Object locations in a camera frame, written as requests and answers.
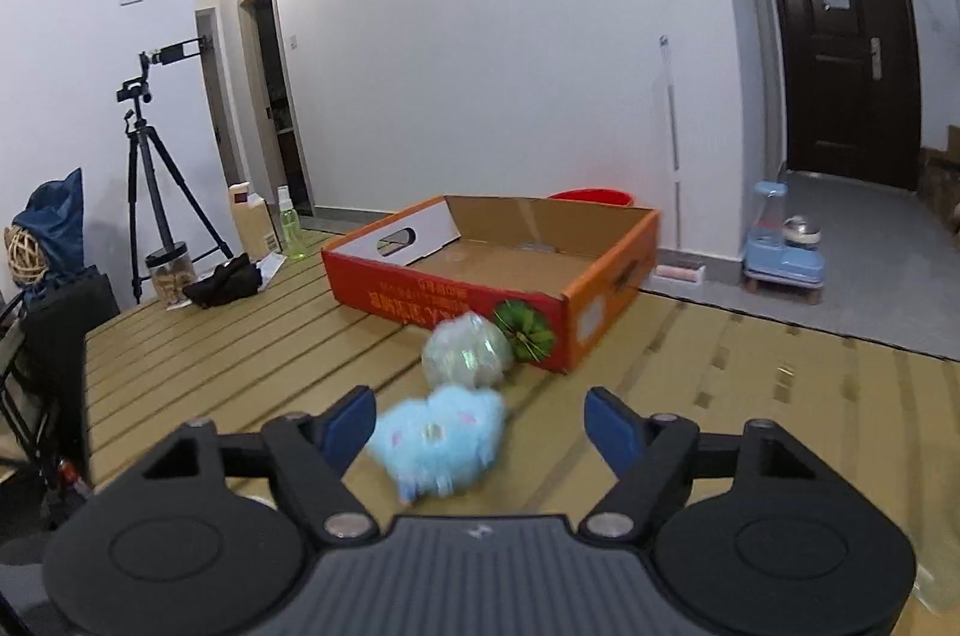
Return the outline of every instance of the black tripod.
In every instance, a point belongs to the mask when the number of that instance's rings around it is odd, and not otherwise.
[[[154,64],[155,62],[159,62],[160,64],[170,64],[170,62],[177,62],[180,59],[198,56],[198,54],[203,53],[203,50],[205,50],[205,38],[197,38],[197,41],[200,45],[200,51],[198,51],[196,54],[184,54],[183,43],[167,46],[160,52],[153,54],[152,57],[145,53],[141,53],[141,74],[137,78],[131,78],[130,81],[124,81],[123,86],[119,89],[119,91],[117,91],[117,102],[133,100],[133,109],[127,111],[127,115],[124,116],[124,121],[126,122],[125,133],[127,138],[130,139],[130,162],[128,163],[127,168],[127,204],[130,207],[130,261],[131,273],[133,273],[133,297],[136,298],[136,302],[138,302],[138,304],[140,302],[140,297],[143,294],[143,281],[149,281],[149,277],[144,278],[140,276],[140,266],[137,259],[137,154],[141,154],[143,157],[143,172],[147,179],[147,191],[150,192],[150,203],[154,209],[154,219],[157,221],[157,230],[160,232],[160,242],[162,243],[160,249],[152,252],[152,254],[147,254],[147,257],[145,257],[147,267],[152,268],[167,264],[168,262],[174,262],[174,260],[178,257],[183,257],[185,254],[187,254],[186,244],[181,240],[175,241],[173,235],[170,233],[170,223],[167,221],[167,214],[163,209],[163,200],[160,198],[160,188],[157,186],[157,173],[154,169],[154,158],[150,153],[151,142],[154,144],[155,149],[157,149],[157,153],[160,155],[160,158],[162,159],[163,164],[166,166],[167,172],[169,172],[171,178],[173,178],[174,183],[181,189],[182,192],[184,192],[184,197],[189,202],[191,208],[194,209],[195,213],[200,219],[200,222],[203,222],[203,226],[206,228],[206,231],[212,235],[213,240],[217,244],[212,249],[200,254],[198,257],[194,257],[193,262],[196,262],[198,259],[203,259],[204,257],[209,257],[210,254],[214,254],[218,251],[222,252],[224,257],[227,259],[233,258],[233,252],[230,250],[230,247],[227,246],[227,241],[224,241],[220,237],[220,234],[217,233],[213,223],[203,212],[203,209],[200,207],[200,203],[197,202],[197,198],[193,196],[193,192],[190,191],[190,187],[186,185],[184,174],[182,174],[181,171],[179,171],[179,168],[176,167],[174,158],[170,156],[170,152],[167,151],[166,146],[163,145],[163,141],[157,134],[157,130],[149,125],[147,120],[143,117],[143,112],[140,107],[141,100],[146,103],[152,100],[150,86],[147,84],[147,75],[150,71],[150,65]]]

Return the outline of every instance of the plush toy face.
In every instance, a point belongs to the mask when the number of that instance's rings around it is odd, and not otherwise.
[[[447,496],[493,463],[504,407],[493,390],[440,387],[425,401],[402,401],[378,417],[368,448],[400,489],[400,500]]]

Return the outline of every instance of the woven rattan ball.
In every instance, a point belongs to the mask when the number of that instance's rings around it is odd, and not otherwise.
[[[27,230],[13,225],[3,230],[10,275],[18,284],[37,283],[47,272],[47,257]]]

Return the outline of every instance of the front door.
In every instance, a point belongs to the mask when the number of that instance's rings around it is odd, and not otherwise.
[[[787,166],[915,190],[920,64],[910,0],[778,0]]]

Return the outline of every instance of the transparent crinkled ball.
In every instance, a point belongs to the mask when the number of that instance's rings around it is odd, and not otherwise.
[[[424,372],[431,386],[490,387],[513,364],[504,334],[472,311],[440,322],[424,346]]]

